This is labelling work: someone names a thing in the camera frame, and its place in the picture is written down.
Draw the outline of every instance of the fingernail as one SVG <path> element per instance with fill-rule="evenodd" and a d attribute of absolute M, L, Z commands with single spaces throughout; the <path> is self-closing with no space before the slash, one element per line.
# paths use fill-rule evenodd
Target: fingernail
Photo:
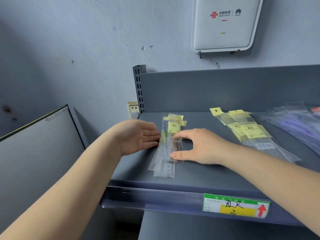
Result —
<path fill-rule="evenodd" d="M 173 158 L 173 159 L 176 159 L 177 153 L 176 152 L 171 153 L 170 157 Z"/>

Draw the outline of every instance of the person's left arm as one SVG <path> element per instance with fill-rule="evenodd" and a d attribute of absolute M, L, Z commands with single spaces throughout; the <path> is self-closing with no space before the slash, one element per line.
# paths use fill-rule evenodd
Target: person's left arm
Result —
<path fill-rule="evenodd" d="M 78 239 L 120 158 L 158 145 L 153 123 L 123 121 L 102 134 L 70 170 L 1 235 L 2 239 Z"/>

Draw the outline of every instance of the person's left hand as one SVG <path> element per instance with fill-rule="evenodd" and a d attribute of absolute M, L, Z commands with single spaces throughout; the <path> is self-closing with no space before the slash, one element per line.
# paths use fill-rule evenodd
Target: person's left hand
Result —
<path fill-rule="evenodd" d="M 142 120 L 125 120 L 110 128 L 119 140 L 121 155 L 149 149 L 158 145 L 160 132 L 154 123 Z"/>

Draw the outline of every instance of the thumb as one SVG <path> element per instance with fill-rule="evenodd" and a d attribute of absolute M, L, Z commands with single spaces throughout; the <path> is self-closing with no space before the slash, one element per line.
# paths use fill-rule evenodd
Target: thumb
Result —
<path fill-rule="evenodd" d="M 170 157 L 176 160 L 181 160 L 181 161 L 194 161 L 195 153 L 194 150 L 190 151 L 177 151 L 177 152 L 172 152 Z"/>

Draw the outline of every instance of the person's right hand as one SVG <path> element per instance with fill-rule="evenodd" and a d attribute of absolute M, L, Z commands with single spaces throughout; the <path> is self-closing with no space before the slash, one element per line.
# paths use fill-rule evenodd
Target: person's right hand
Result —
<path fill-rule="evenodd" d="M 235 148 L 238 146 L 219 137 L 207 129 L 182 130 L 173 136 L 190 139 L 193 149 L 190 151 L 177 151 L 171 153 L 176 160 L 190 160 L 201 164 L 221 164 L 228 158 L 232 158 Z"/>

